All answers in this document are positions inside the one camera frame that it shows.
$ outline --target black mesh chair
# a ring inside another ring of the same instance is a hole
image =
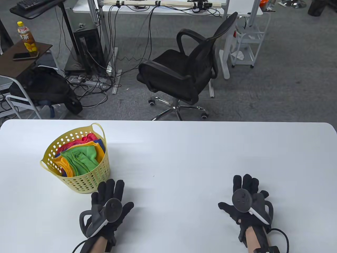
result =
[[[152,106],[155,105],[155,101],[169,106],[169,109],[152,120],[158,120],[171,112],[175,112],[179,120],[182,120],[179,112],[181,109],[197,109],[202,112],[203,119],[208,117],[204,108],[180,105],[179,102],[184,101],[189,105],[194,105],[198,102],[200,92],[210,79],[217,77],[218,66],[214,43],[217,38],[230,30],[237,16],[238,13],[235,12],[228,17],[216,30],[214,36],[210,38],[205,38],[189,29],[182,29],[177,35],[180,52],[170,49],[153,61],[148,60],[139,65],[138,81],[146,84],[152,92],[162,91],[173,97],[172,103],[156,96],[149,100],[149,104]],[[183,35],[187,35],[199,43],[189,56],[185,54],[181,43]]]

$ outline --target keyboard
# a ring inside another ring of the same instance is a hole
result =
[[[24,10],[31,10],[53,0],[23,0],[17,3],[18,7]]]

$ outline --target yellow basket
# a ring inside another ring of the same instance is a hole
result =
[[[103,132],[103,137],[101,137],[98,133],[96,133],[92,126],[99,126]],[[63,177],[61,172],[61,167],[56,163],[53,163],[53,159],[57,152],[57,149],[62,145],[72,142],[76,139],[82,139],[82,137],[86,136],[89,133],[94,133],[97,138],[102,139],[105,146],[105,155],[99,165],[88,172],[87,174],[81,176],[74,177]],[[55,141],[53,141],[49,147],[47,148],[42,160],[40,161],[40,165],[55,175],[58,179],[64,182],[68,187],[78,193],[91,193],[97,190],[97,186],[100,182],[106,181],[110,176],[110,166],[109,166],[109,157],[108,157],[108,147],[106,145],[105,134],[103,128],[98,123],[93,123],[90,126],[85,126],[81,128],[75,128],[71,131],[68,131],[58,137]]]

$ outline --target gray carpet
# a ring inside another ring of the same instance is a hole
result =
[[[19,40],[16,21],[19,17],[8,9],[14,0],[0,0],[0,17],[14,41]],[[311,1],[306,0],[308,7]],[[75,1],[69,0],[67,6]],[[262,45],[254,69],[238,65],[230,68],[231,78],[224,80],[222,73],[213,81],[215,98],[210,98],[208,88],[201,94],[198,105],[205,107],[214,121],[304,121],[328,122],[337,128],[337,86],[336,86],[336,40],[337,13],[330,8],[321,17],[311,17],[305,9],[285,8],[275,5],[275,13],[266,39]],[[145,16],[117,16],[118,57],[131,56],[135,38]],[[266,15],[258,18],[263,24]],[[222,19],[215,17],[163,17],[152,18],[152,55],[158,56],[167,49],[177,49],[175,35],[181,28],[195,30],[205,36],[211,35]],[[58,54],[60,31],[55,10],[49,10],[25,24],[31,28],[37,41],[53,44],[53,52]],[[66,32],[66,41],[71,45]],[[138,40],[135,57],[140,58],[146,44],[147,32],[144,27]],[[184,42],[188,50],[194,47],[190,40]],[[63,67],[69,56],[62,37],[59,63]],[[117,68],[124,71],[136,62],[117,61]],[[68,119],[93,120],[149,120],[165,110],[164,105],[150,107],[147,100],[153,95],[144,84],[136,80],[137,71],[122,76],[117,95],[109,92],[106,103],[91,109],[84,109],[78,116],[68,115]],[[82,100],[83,104],[98,103],[104,95],[92,95]],[[184,120],[201,120],[199,112],[183,111]],[[164,118],[177,120],[175,115]]]

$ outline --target chair wheel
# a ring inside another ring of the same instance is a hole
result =
[[[201,118],[202,118],[202,119],[207,119],[207,118],[208,118],[208,114],[205,113],[205,112],[203,112],[203,113],[201,114]]]
[[[150,99],[148,102],[151,106],[154,106],[156,104],[156,101],[154,101],[153,99]]]

